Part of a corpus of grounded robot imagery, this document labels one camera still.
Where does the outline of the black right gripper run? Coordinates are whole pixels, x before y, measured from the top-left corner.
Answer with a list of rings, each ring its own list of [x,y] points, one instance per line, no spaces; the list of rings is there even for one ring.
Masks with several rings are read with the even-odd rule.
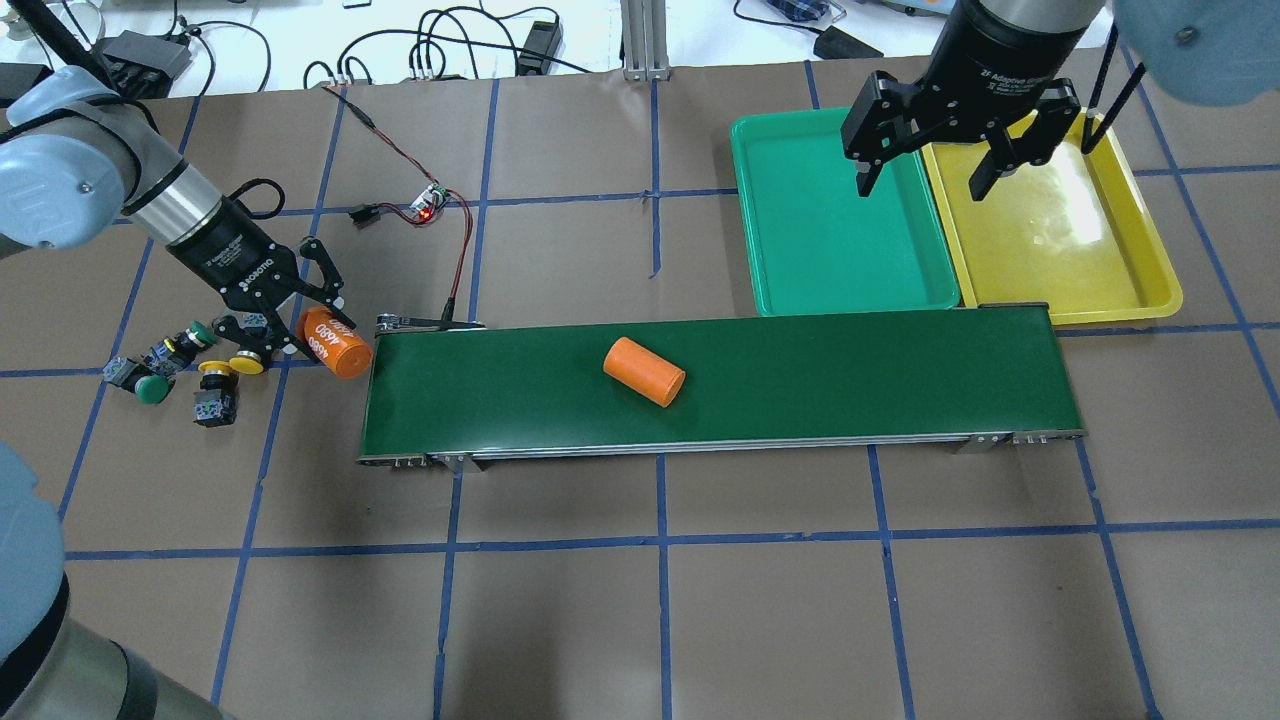
[[[874,70],[840,128],[858,195],[884,165],[925,143],[977,143],[987,154],[968,181],[973,201],[1020,165],[1047,164],[1082,105],[1056,74],[1096,17],[1093,1],[956,1],[914,85]],[[1034,113],[1016,138],[1007,127]]]

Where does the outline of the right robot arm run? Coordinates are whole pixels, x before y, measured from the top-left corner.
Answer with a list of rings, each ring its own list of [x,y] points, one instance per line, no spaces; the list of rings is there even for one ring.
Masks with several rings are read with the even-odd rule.
[[[911,83],[872,73],[841,128],[858,193],[884,167],[928,143],[987,143],[969,179],[980,201],[1019,167],[1050,161],[1076,118],[1091,152],[1114,123],[1098,97],[1082,102],[1059,76],[1100,14],[1100,1],[956,1],[925,73]],[[1248,102],[1277,87],[1275,1],[1115,1],[1105,56],[1125,41],[1139,56],[1114,108],[1147,76],[1170,95],[1204,106]]]

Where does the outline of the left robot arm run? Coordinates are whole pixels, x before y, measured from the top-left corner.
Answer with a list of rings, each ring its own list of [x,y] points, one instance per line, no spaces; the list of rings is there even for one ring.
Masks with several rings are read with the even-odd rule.
[[[343,279],[323,243],[292,249],[221,192],[155,128],[140,102],[64,67],[8,110],[1,146],[3,256],[73,249],[123,218],[197,275],[225,313],[212,328],[250,352],[320,361],[280,315],[292,297],[344,322]]]

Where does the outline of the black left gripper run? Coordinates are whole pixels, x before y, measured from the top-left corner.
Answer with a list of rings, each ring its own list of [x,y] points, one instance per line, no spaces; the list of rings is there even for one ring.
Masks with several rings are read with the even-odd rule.
[[[316,363],[298,334],[280,320],[280,306],[298,295],[347,323],[344,281],[316,236],[305,236],[296,255],[320,273],[321,284],[300,275],[293,250],[278,243],[236,202],[220,199],[209,217],[165,237],[168,252],[212,288],[230,311],[212,320],[214,333],[234,343],[233,363],[271,363],[282,354]]]

